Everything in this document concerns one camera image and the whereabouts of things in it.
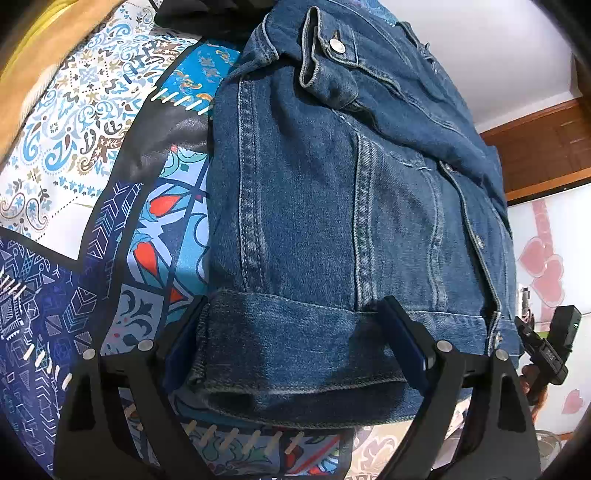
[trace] yellow fabric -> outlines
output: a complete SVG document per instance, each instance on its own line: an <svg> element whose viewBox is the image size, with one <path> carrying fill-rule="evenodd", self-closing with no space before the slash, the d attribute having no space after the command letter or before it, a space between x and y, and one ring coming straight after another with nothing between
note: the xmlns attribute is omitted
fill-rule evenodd
<svg viewBox="0 0 591 480"><path fill-rule="evenodd" d="M34 39L49 25L51 25L56 18L58 18L62 13L68 10L72 4L75 4L76 2L77 0L54 0L50 5L48 5L45 11L33 22L33 25L30 26L27 33L25 33L17 47L14 49L14 52L8 59L8 62L2 71L2 76L10 71L10 68L23 49L33 42Z"/></svg>

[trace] ceiling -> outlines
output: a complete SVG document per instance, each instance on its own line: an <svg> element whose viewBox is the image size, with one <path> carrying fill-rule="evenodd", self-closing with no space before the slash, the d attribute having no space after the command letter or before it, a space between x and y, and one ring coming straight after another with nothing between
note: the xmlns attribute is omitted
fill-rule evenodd
<svg viewBox="0 0 591 480"><path fill-rule="evenodd" d="M579 95L569 45L531 0L382 3L430 43L480 132Z"/></svg>

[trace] heart wall sticker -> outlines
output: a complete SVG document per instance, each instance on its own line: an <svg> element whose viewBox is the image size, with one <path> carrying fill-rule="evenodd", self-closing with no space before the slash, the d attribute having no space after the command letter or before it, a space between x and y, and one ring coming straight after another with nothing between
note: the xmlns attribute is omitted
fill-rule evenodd
<svg viewBox="0 0 591 480"><path fill-rule="evenodd" d="M580 390L575 388L566 396L564 406L562 407L562 415L572 415L577 413L583 408L584 404L585 401L581 398Z"/></svg>
<svg viewBox="0 0 591 480"><path fill-rule="evenodd" d="M544 274L535 278L531 286L548 307L557 307L564 300L562 257L552 255L545 264Z"/></svg>
<svg viewBox="0 0 591 480"><path fill-rule="evenodd" d="M527 242L519 257L519 263L534 278L539 278L544 274L546 270L544 242L539 236L535 236Z"/></svg>

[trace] metal button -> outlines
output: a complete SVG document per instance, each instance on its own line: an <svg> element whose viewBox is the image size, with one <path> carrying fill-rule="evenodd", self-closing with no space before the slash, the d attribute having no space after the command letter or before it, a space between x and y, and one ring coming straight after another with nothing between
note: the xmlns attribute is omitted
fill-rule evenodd
<svg viewBox="0 0 591 480"><path fill-rule="evenodd" d="M337 53L345 53L345 46L338 38L331 38L330 41L330 48L332 48Z"/></svg>

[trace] denim jacket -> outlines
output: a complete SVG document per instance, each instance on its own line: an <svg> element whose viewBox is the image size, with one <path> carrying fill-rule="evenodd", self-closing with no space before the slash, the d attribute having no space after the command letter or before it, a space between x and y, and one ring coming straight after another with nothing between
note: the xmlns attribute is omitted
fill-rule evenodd
<svg viewBox="0 0 591 480"><path fill-rule="evenodd" d="M217 91L215 288L190 376L217 412L310 428L415 415L375 320L387 295L435 339L517 359L498 155L410 26L360 5L280 0Z"/></svg>

